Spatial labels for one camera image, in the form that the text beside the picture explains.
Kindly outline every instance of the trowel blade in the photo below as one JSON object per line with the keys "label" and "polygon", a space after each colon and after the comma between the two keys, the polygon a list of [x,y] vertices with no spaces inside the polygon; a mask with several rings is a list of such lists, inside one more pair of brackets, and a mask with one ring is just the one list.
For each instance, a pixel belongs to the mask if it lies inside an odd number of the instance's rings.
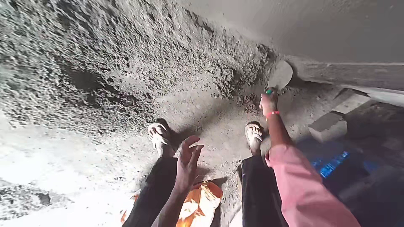
{"label": "trowel blade", "polygon": [[280,60],[275,64],[269,75],[268,88],[275,88],[278,92],[292,79],[293,69],[286,61]]}

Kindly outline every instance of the red wrist band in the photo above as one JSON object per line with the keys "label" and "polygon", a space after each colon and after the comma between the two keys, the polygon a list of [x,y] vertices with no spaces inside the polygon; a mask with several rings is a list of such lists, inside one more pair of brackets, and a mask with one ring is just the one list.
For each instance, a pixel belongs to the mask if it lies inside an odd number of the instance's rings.
{"label": "red wrist band", "polygon": [[280,112],[279,111],[269,112],[269,114],[267,114],[266,118],[268,118],[271,114],[280,114]]}

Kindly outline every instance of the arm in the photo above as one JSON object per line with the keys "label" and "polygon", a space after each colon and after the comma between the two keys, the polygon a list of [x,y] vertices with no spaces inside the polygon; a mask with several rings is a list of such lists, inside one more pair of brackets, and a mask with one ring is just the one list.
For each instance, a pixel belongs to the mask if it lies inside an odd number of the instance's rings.
{"label": "arm", "polygon": [[152,227],[175,227],[177,224],[184,200],[195,180],[196,165],[203,145],[190,146],[198,141],[197,136],[190,136],[181,143],[174,189]]}
{"label": "arm", "polygon": [[265,155],[275,172],[282,214],[290,227],[360,226],[352,213],[322,184],[322,178],[307,158],[293,146],[277,111],[277,94],[261,95],[260,106],[267,116],[272,148]]}

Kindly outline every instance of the leg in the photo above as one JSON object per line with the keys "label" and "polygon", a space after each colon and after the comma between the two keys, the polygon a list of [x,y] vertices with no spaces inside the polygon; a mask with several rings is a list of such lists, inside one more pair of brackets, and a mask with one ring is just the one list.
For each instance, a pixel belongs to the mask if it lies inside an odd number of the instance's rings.
{"label": "leg", "polygon": [[280,209],[274,171],[264,164],[261,157],[261,135],[259,123],[246,126],[252,157],[244,159],[241,164],[243,227],[287,226]]}
{"label": "leg", "polygon": [[154,164],[146,185],[122,227],[150,227],[170,197],[177,175],[177,158],[168,141],[168,133],[161,125],[151,125],[149,137],[160,158]]}

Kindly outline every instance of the white sandal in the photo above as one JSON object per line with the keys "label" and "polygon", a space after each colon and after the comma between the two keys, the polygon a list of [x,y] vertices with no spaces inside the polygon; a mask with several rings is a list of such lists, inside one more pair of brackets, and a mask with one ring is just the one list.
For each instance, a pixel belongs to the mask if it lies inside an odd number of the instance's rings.
{"label": "white sandal", "polygon": [[251,147],[250,142],[254,141],[254,138],[259,139],[262,142],[262,131],[261,127],[256,123],[248,123],[244,128],[246,134],[247,143]]}
{"label": "white sandal", "polygon": [[[156,129],[157,133],[152,135],[151,132],[153,131],[153,128]],[[168,137],[168,138],[170,137],[169,131],[163,124],[155,122],[155,123],[152,123],[151,125],[149,125],[149,127],[147,128],[147,133],[149,135],[149,140],[153,143],[154,149],[157,149],[157,142],[163,143],[166,145],[170,145],[170,142],[168,141],[168,139],[164,138],[163,135],[161,134],[162,132],[158,131],[159,128],[161,128],[161,130],[164,130],[164,132],[166,133],[166,137]]]}

